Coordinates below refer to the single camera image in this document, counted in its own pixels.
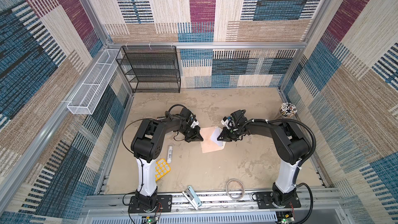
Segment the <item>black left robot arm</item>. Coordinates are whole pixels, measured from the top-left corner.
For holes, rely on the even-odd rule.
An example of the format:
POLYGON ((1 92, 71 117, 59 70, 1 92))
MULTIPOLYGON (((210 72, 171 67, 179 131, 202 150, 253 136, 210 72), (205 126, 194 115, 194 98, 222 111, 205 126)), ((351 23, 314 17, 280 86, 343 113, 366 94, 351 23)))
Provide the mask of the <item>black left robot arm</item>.
POLYGON ((162 119, 140 119, 141 124, 128 149, 138 165, 138 187, 129 203, 130 213, 149 212, 160 206, 155 181, 155 160, 162 151, 166 134, 181 133, 187 143, 204 141, 196 115, 185 106, 181 107, 179 114, 166 111, 162 119))

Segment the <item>white letter with green border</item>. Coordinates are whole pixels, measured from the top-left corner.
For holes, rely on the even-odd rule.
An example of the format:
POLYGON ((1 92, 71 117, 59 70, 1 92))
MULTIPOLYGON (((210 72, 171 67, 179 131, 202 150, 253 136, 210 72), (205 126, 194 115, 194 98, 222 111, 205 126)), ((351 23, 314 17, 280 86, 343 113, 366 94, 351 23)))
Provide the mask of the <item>white letter with green border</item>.
POLYGON ((221 132, 222 132, 222 130, 219 127, 216 127, 210 137, 210 140, 219 147, 224 146, 224 141, 218 140, 218 137, 220 136, 221 132))

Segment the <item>pink envelope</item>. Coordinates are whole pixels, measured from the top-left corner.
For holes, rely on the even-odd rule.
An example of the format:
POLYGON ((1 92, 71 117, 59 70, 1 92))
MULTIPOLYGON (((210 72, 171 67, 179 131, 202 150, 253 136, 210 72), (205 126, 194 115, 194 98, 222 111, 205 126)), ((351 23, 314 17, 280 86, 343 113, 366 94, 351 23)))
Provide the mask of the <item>pink envelope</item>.
POLYGON ((209 153, 209 152, 214 152, 214 151, 220 151, 225 148, 226 143, 224 142, 223 147, 217 146, 215 143, 213 143, 210 140, 210 137, 215 130, 216 127, 210 127, 210 128, 202 128, 200 130, 200 134, 203 137, 204 141, 201 142, 201 148, 202 148, 202 153, 209 153))

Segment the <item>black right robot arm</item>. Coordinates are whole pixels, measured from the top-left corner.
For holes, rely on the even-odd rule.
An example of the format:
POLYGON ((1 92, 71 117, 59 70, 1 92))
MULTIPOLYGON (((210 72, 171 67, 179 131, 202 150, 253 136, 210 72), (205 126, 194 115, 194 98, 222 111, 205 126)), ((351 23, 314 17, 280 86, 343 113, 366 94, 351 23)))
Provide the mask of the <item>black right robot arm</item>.
POLYGON ((285 207, 295 199, 302 165, 315 152, 315 135, 307 125, 295 119, 247 119, 245 113, 245 110, 238 110, 224 117, 221 120, 223 130, 217 140, 236 142, 246 135, 272 138, 281 163, 269 197, 273 207, 285 207))

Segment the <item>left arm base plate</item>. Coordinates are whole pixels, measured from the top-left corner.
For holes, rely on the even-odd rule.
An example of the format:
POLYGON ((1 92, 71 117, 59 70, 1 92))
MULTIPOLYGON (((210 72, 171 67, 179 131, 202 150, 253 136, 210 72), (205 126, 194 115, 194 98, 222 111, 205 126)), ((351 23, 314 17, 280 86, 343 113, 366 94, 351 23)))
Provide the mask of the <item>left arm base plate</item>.
POLYGON ((169 213, 172 210, 172 195, 157 195, 146 197, 143 195, 134 196, 129 203, 129 214, 155 213, 161 211, 169 213))

